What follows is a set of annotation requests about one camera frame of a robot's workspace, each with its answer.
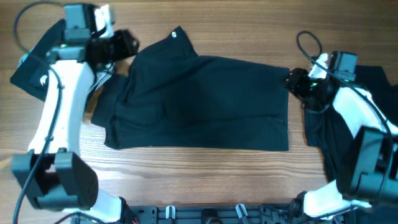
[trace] table surface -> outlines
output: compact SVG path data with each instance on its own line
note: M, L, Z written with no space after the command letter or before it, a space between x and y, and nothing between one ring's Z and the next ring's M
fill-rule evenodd
M0 0L0 223L10 223L21 188L11 174L13 154L25 153L37 129L43 103L9 83L22 51L12 24L31 1ZM358 54L361 65L382 65L398 83L397 1L205 1L118 0L116 29L130 29L141 49L181 25L199 55L307 68L295 36L314 32L325 52ZM22 17L23 43L33 47L63 17L61 9L37 6ZM311 40L304 47L316 53ZM289 151L148 147L113 150L103 145L104 129L83 120L81 157L97 173L102 189L130 205L234 205L289 202L303 190L326 184L320 150L308 147L299 101L289 95ZM21 223L50 223L60 213L36 211L27 200Z

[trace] folded shirt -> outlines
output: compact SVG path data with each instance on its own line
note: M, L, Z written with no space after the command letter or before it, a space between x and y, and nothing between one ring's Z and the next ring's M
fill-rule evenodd
M288 68L198 56L181 27L104 85L91 122L105 144L287 151Z

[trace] black cable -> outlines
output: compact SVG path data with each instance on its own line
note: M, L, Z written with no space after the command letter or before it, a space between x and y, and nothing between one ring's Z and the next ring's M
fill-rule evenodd
M379 200L381 191L382 191L382 189L384 188L385 179L386 179L387 176L389 175L389 171L391 170L392 161L393 161L393 158L394 158L394 156L393 156L393 155L394 155L394 151L393 151L393 149L392 149L392 134L391 134L391 130L390 130L390 128L388 127L388 124L387 124L386 120L383 118L383 116L381 115L381 113L379 112L379 110L376 108L376 106L375 106L372 102L370 102L370 100L369 100L368 98L366 98L364 95L362 95L357 89L355 89L355 88L354 88L353 86L351 86L349 83L347 83L346 81L344 81L344 80L340 79L339 77L337 77L333 72L331 72L329 69L324 68L322 65L320 65L318 62L316 62L313 58L311 58L311 57L309 56L309 54L301 47L301 44L300 44L299 37L300 37L302 34L308 34L308 35L312 36L312 37L318 42L319 45L320 45L320 41L319 41L319 39L318 39L313 33L309 32L309 31L301 31L301 32L299 32L299 33L297 34L297 36L296 36L297 46L298 46L298 48L300 49L300 51L304 54L304 56L305 56L306 58L308 58L314 65L318 66L319 68L321 68L322 70L324 70L325 72L327 72L327 74L329 74L331 77L335 78L335 79L338 80L342 85L344 85L344 86L350 88L350 89L353 90L359 97L361 97L361 98L373 109L373 111L376 113L377 117L379 117L380 122L382 123L382 125L383 125L384 128L386 129L386 132L387 132L388 151L389 151L389 152L388 152L388 156L389 156L389 157L387 158L387 160L389 161L389 163L388 163L388 167L387 167L387 169L386 169L386 172L385 172L384 175L383 175L382 182L381 182L380 188L379 188L378 193L377 193L377 199Z
M80 216L81 217L85 217L85 218L87 218L87 219L89 219L91 221L95 221L95 222L100 223L100 224L104 223L100 219L92 217L90 215L86 215L86 214L81 213L81 212L74 212L74 213L69 213L68 215L65 215L64 217L62 217L61 219L56 221L54 224L61 224L61 222L65 221L67 218L70 218L70 217L72 217L74 215L77 215L78 217L80 217Z
M40 1L40 2L33 2L29 5L27 5L26 7L24 7L17 15L15 21L14 21L14 38L15 41L17 43L17 45L19 46L19 48L21 48L25 53L29 54L29 50L27 48L25 48L22 43L21 40L18 36L18 32L17 32L17 28L18 28L18 22L19 19L21 18L21 16L23 15L24 12L26 12L26 10L39 5L39 4L51 4L51 5L56 5L56 6L60 6L62 7L62 4L59 2L52 2L52 1ZM32 182L32 179L37 171L37 169L40 167L43 158L44 158L44 154L50 144L50 141L52 141L52 134L54 131L54 127L55 127L55 123L57 121L58 118L58 114L59 114L59 110L60 110L60 106L61 106L61 100L62 100L62 84L61 84L61 79L58 75L58 73L45 61L42 60L40 57L34 55L34 54L29 54L29 56L31 56L32 58L34 58L36 61L38 61L39 63L41 63L42 65L44 65L45 67L48 67L49 70L51 70L53 72L53 74L55 75L55 78L57 79L58 82L58 99L57 99L57 104L55 105L55 109L54 109L54 114L53 114L53 118L51 120L51 124L49 127L49 132L47 137L45 138L45 142L44 142L44 146L42 151L40 152L39 158L37 159L36 163L34 164L32 170L30 171L26 182L21 190L21 194L19 195L16 207L15 207L15 211L14 211L14 218L13 218L13 223L17 224L18 223L18 216L19 216L19 211L21 210L21 205L22 205L22 200L25 197L25 194L27 192L27 189L29 188L30 183Z
M300 41L299 41L299 37L300 37L302 34L308 34L308 35L310 35L310 36L317 42L318 47L319 47L319 54L318 54L317 56L310 57L310 56L306 53L306 51L304 51L304 49L303 49L303 47L301 46ZM322 44L321 44L320 40L318 39L318 37L316 37L316 36L315 36L313 33L311 33L310 31L303 30L303 31L299 32L299 33L297 34L297 37L296 37L296 42L297 42L298 49L300 49L301 52L305 52L306 57L307 57L308 59L310 59L310 60L311 60L311 59L314 59L314 58L315 58L315 60L318 59L318 57L321 56L321 54L322 54L322 52L323 52Z

